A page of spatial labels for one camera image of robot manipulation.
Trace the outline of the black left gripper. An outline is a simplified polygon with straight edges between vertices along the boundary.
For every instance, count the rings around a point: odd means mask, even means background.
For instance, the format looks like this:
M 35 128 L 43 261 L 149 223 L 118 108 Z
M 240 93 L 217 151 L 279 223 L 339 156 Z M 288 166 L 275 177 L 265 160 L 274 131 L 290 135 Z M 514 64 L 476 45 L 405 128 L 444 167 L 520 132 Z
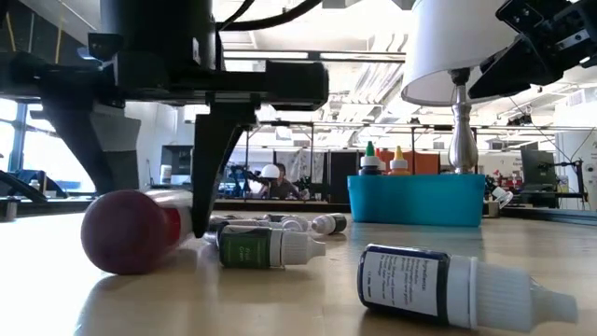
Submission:
M 137 140 L 141 120 L 128 102 L 207 105 L 195 120 L 192 229 L 208 230 L 226 164 L 261 105 L 314 111 L 326 103 L 329 78 L 320 63 L 267 62 L 262 72 L 168 71 L 154 55 L 119 52 L 100 66 L 48 63 L 27 52 L 1 55 L 1 94 L 38 100 L 47 120 L 87 172 L 98 192 L 139 188 Z

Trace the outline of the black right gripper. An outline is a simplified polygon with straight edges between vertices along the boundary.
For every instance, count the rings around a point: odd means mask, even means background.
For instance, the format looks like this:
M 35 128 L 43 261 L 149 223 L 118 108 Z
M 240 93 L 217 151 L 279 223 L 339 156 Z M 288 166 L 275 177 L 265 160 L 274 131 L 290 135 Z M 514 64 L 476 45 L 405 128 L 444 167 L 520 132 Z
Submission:
M 596 0 L 508 0 L 495 16 L 517 36 L 480 64 L 471 98 L 511 95 L 596 65 Z

